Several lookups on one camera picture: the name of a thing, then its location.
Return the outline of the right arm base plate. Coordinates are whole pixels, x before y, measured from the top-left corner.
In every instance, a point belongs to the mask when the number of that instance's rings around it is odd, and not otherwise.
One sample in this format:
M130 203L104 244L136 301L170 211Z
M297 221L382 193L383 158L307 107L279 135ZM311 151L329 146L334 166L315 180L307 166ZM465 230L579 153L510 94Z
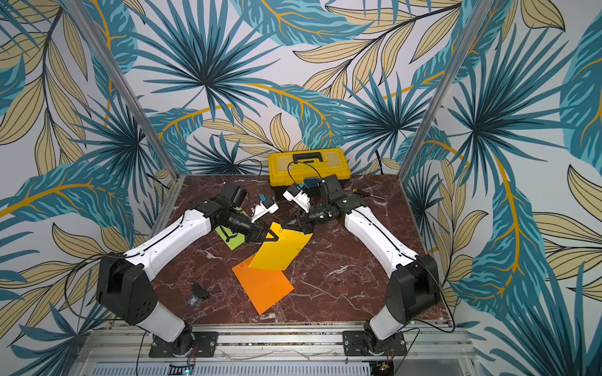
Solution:
M343 349L346 357L403 356L408 353L407 344L401 332L385 340L379 340L367 330L343 332Z

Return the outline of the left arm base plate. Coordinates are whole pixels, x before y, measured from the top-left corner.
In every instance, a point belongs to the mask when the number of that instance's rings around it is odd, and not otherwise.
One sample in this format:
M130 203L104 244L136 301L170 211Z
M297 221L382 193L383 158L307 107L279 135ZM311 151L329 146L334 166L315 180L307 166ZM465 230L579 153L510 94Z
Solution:
M217 332L184 331L174 342L153 335L150 358L211 358L217 345Z

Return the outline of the yellow paper sheet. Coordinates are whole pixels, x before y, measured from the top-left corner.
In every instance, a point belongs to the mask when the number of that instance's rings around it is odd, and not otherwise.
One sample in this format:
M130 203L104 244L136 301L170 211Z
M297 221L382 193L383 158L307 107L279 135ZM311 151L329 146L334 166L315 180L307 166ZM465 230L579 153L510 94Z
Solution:
M249 268L284 271L312 237L311 233L283 229L276 222L271 224L270 230L278 236L278 240L264 242L249 263Z

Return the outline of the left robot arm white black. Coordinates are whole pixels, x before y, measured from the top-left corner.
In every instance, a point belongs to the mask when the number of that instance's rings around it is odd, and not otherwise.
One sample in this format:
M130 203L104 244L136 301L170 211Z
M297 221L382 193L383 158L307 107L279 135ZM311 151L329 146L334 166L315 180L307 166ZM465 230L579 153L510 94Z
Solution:
M239 210L246 194L241 186L226 183L215 197L202 198L140 246L103 256L97 302L127 324L151 333L157 343L170 346L175 356L188 355L194 349L191 326L158 301L152 282L180 252L219 227L243 235L248 243L277 241L272 230L257 224L262 216L277 211L276 201L261 196L247 216Z

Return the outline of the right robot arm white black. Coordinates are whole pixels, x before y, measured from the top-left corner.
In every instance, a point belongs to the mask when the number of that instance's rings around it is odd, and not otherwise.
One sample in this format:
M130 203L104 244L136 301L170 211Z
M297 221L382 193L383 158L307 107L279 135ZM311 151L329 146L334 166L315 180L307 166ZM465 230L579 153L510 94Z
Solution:
M437 262L399 241L362 196L348 194L335 175L321 179L318 186L325 202L315 206L302 183L294 183L282 194L300 207L282 228L311 234L317 225L338 220L376 257L390 280L385 305L365 324L362 342L368 352L381 353L405 325L441 301Z

